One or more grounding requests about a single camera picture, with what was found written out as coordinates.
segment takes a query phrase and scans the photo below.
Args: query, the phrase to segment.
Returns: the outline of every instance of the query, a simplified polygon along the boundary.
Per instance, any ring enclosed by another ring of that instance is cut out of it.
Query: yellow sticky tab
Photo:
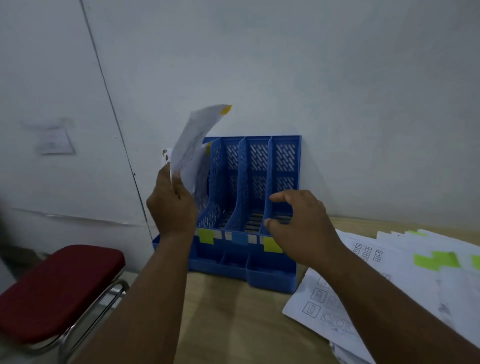
[[[264,252],[283,253],[282,248],[278,246],[273,238],[264,237]]]
[[[433,258],[437,261],[439,266],[461,268],[460,262],[454,252],[432,252]]]
[[[409,232],[410,234],[415,234],[415,235],[420,235],[420,236],[428,236],[427,234],[424,234],[423,232],[418,232],[418,231],[413,231],[413,230],[409,230],[407,232]]]
[[[220,115],[227,115],[230,110],[232,110],[232,105],[227,105],[220,111]]]
[[[472,267],[480,270],[480,255],[471,255],[472,258]]]
[[[416,266],[422,267],[422,268],[435,270],[437,272],[439,270],[437,260],[435,258],[430,258],[428,256],[414,254],[413,255],[413,264],[415,264]]]
[[[205,244],[213,245],[213,236],[214,232],[210,229],[198,229],[198,236],[200,237],[200,242]]]

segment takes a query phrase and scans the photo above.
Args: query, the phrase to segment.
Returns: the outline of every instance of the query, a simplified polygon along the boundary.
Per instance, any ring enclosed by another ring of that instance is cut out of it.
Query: wooden table
[[[339,230],[375,237],[377,231],[426,229],[480,245],[480,231],[332,218]],[[299,280],[306,267],[299,267]],[[188,274],[175,363],[338,363],[328,341],[284,316],[289,294],[236,279]]]

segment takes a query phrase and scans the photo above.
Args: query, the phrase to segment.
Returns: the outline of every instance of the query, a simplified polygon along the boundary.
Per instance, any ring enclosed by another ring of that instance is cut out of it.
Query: blue divider
[[[298,189],[300,136],[206,138],[210,146],[208,204],[198,218],[189,269],[244,279],[254,287],[294,292],[297,265],[263,226],[288,223],[287,203],[268,199]],[[160,237],[153,241],[154,248]]]

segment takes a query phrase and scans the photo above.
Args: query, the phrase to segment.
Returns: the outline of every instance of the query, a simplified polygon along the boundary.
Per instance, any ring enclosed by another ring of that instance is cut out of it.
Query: plastic magazine rack
[[[268,197],[298,189],[301,136],[205,138],[210,146],[208,204],[197,222],[189,270],[244,279],[254,287],[291,292],[297,264],[263,225],[288,223],[292,208]],[[160,236],[153,240],[157,247]]]

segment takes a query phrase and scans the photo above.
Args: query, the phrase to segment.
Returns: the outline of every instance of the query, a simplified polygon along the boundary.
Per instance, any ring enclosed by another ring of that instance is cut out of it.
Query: red cushion
[[[0,296],[0,332],[19,344],[62,334],[124,266],[116,249],[70,245],[58,250]]]

